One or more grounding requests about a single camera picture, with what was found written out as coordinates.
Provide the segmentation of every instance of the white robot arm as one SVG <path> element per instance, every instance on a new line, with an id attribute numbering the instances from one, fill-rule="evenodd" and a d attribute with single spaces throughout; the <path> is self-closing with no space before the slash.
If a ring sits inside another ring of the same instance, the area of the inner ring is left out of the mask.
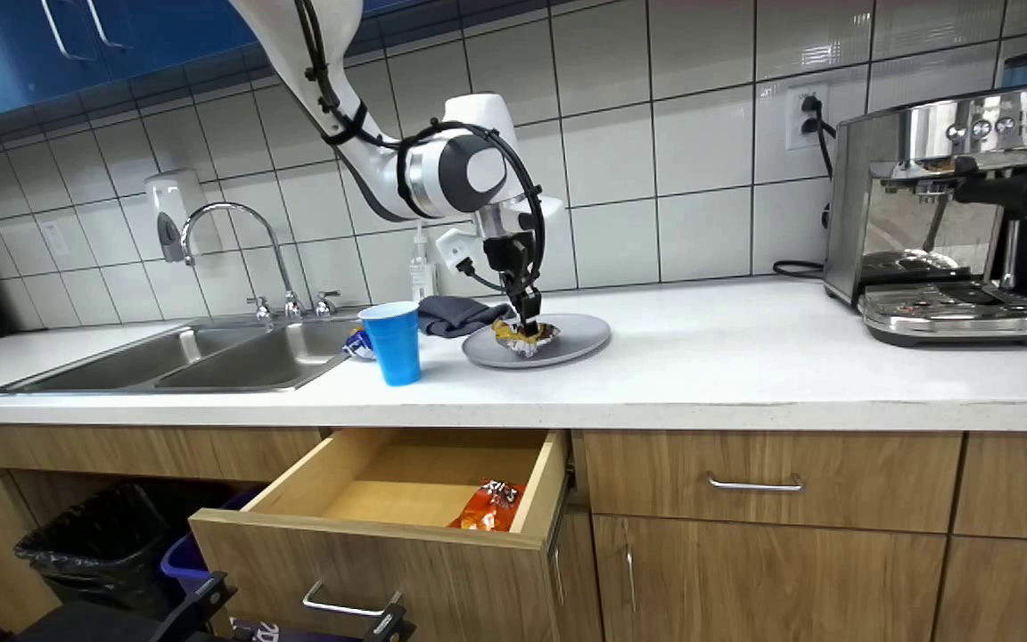
<path id="1" fill-rule="evenodd" d="M 546 214 L 519 157 L 513 117 L 496 92 L 455 97 L 432 129 L 389 141 L 345 79 L 364 0 L 230 0 L 278 79 L 295 92 L 326 145 L 389 221 L 477 214 L 489 267 L 519 321 L 543 309 L 534 280 Z"/>

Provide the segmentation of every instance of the coffee machine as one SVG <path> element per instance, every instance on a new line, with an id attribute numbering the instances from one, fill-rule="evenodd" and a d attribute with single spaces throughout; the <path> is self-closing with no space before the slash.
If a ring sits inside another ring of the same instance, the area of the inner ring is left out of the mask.
<path id="1" fill-rule="evenodd" d="M 826 292 L 889 344 L 1027 344 L 1027 86 L 837 129 Z"/>

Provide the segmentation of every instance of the sink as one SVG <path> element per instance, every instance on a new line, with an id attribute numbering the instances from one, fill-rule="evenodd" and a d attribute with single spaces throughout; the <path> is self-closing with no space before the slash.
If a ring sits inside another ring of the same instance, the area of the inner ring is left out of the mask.
<path id="1" fill-rule="evenodd" d="M 4 396 L 42 393 L 272 393 L 300 388 L 341 364 L 356 317 L 304 317 L 295 324 L 181 324 L 110 355 L 73 361 L 20 382 Z"/>

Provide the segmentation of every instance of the white countertop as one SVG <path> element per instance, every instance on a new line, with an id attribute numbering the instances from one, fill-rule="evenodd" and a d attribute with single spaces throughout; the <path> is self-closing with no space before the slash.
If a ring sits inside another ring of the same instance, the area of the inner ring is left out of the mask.
<path id="1" fill-rule="evenodd" d="M 546 306 L 606 317 L 613 344 L 551 370 L 481 370 L 458 344 L 423 338 L 423 378 L 402 388 L 381 387 L 375 364 L 341 364 L 287 393 L 0 396 L 0 424 L 1027 432 L 1027 346 L 884 346 L 821 281 L 584 292 Z M 159 327 L 0 338 L 0 387 Z"/>

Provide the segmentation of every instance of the black bin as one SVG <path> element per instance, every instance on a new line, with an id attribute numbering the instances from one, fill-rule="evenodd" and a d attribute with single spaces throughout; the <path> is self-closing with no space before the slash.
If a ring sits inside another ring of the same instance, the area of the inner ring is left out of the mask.
<path id="1" fill-rule="evenodd" d="M 158 575 L 159 552 L 184 528 L 181 512 L 158 506 L 144 487 L 112 487 L 62 512 L 18 541 L 47 586 L 62 598 L 108 603 L 163 619 L 181 603 L 173 582 Z"/>

